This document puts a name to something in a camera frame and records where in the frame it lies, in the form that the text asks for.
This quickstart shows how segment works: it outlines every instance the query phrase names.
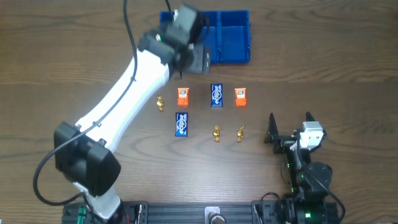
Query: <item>blue tray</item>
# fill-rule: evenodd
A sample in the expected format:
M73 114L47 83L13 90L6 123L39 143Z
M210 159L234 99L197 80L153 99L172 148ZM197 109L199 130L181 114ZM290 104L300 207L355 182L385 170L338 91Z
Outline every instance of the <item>blue tray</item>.
M247 63L250 61L250 21L248 10L203 11L210 29L203 45L211 46L211 63ZM170 22L168 11L160 12L160 23ZM205 35L206 27L201 34Z

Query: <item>gold candy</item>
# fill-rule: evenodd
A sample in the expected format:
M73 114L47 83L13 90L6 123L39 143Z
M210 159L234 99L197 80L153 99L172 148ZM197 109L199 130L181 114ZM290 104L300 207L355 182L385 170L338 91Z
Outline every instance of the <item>gold candy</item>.
M160 112L163 112L164 110L163 110L163 106L164 106L164 102L163 102L163 96L162 95L159 95L159 96L157 96L157 106L159 106L159 111Z
M244 127L246 127L246 125L243 125L239 130L238 130L238 142L242 142L242 138L243 138L243 129Z
M214 136L214 141L219 142L220 141L220 126L216 124L216 129L213 131L213 136Z

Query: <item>orange tic tac box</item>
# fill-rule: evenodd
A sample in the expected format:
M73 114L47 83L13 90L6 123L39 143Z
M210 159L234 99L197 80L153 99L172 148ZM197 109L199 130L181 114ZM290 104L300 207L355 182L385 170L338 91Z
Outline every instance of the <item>orange tic tac box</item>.
M178 88L177 106L189 106L189 88Z
M246 100L246 88L235 89L235 104L236 107L246 107L248 104Z

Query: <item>wood grain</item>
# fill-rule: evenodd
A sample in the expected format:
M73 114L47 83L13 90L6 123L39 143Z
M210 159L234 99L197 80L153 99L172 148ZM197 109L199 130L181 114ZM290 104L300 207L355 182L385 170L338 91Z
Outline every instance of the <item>wood grain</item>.
M398 222L398 5L395 0L202 0L201 9L249 9L247 65L218 65L211 75L172 80L165 112L148 102L127 129L116 157L124 200L250 202L287 193L283 156L262 143L274 112L281 133L311 111L328 131L313 154L333 168L332 191L349 222ZM181 1L170 1L178 7ZM61 208L32 191L36 165L61 122L86 114L119 78L132 52L122 1L0 1L0 219L59 223ZM163 1L129 3L134 37L159 22ZM224 108L209 107L209 85L224 83ZM174 137L175 89L190 87L189 137ZM233 88L248 89L234 107ZM221 142L211 136L221 126ZM245 124L245 137L236 131ZM40 176L52 200L76 193L53 160Z

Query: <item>tabletop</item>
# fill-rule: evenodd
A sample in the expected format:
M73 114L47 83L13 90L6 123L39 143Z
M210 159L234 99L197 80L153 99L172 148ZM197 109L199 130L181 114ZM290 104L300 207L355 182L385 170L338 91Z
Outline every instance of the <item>tabletop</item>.
M283 155L263 143L269 114L281 134L310 111L328 131L312 154L333 168L330 189L343 222L398 222L398 5L395 0L189 0L203 10L250 10L251 61L215 65L210 75L174 75L149 100L116 151L123 200L251 202L289 192ZM181 1L170 1L178 8ZM87 114L126 69L132 50L122 1L0 1L0 219L60 223L61 207L32 190L53 131ZM133 0L136 42L159 24L160 0ZM224 108L210 108L210 84L223 83ZM190 88L189 137L176 138L176 90ZM247 88L247 108L234 88ZM221 126L220 142L211 135ZM242 143L236 131L245 124ZM39 178L51 200L77 189L51 159Z

